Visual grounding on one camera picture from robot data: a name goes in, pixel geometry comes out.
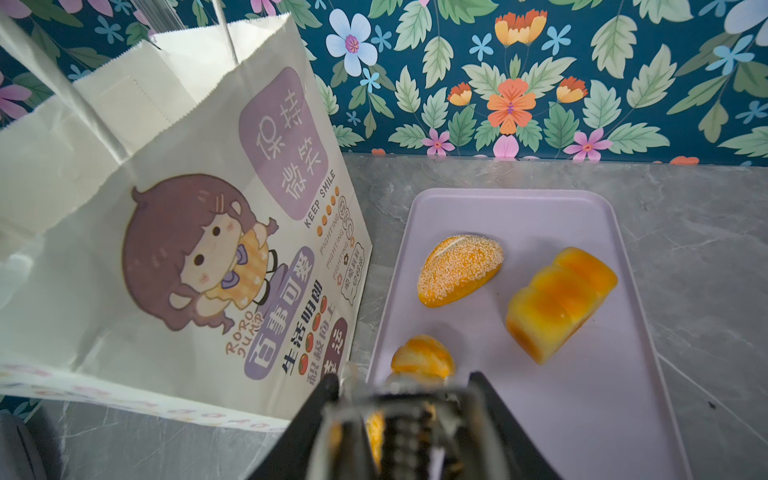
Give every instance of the gray marble countertop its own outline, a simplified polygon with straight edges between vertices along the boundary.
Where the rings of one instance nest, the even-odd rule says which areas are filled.
[[[345,158],[374,243],[352,362],[367,369],[416,194],[590,190],[616,211],[694,478],[768,478],[768,168]],[[69,402],[29,425],[53,479],[243,478],[277,440]]]

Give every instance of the bread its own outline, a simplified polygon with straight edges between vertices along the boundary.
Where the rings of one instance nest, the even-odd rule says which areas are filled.
[[[503,261],[504,250],[494,240],[478,235],[447,238],[424,263],[419,300],[430,308],[455,302],[485,285]]]

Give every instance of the wall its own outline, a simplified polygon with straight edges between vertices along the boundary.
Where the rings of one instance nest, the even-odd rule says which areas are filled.
[[[186,25],[213,21],[207,0],[168,1]],[[73,80],[150,33],[128,0],[0,9]],[[225,12],[294,14],[343,151],[768,165],[766,0],[228,0]],[[0,71],[2,126],[50,92],[4,51]]]

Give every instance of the purple tray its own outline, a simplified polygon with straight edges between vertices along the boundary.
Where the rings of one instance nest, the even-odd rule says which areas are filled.
[[[497,240],[496,277],[428,309],[416,296],[424,261],[445,238]],[[565,247],[604,261],[619,284],[544,366],[504,327],[507,303]],[[389,288],[369,382],[391,373],[395,350],[426,333],[450,350],[455,381],[482,371],[565,480],[691,478],[654,344],[611,205],[582,190],[432,189],[413,201]]]

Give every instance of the white paper bag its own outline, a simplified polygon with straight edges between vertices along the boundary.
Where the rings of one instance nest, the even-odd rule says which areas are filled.
[[[293,20],[161,34],[0,131],[0,392],[279,431],[371,241]]]

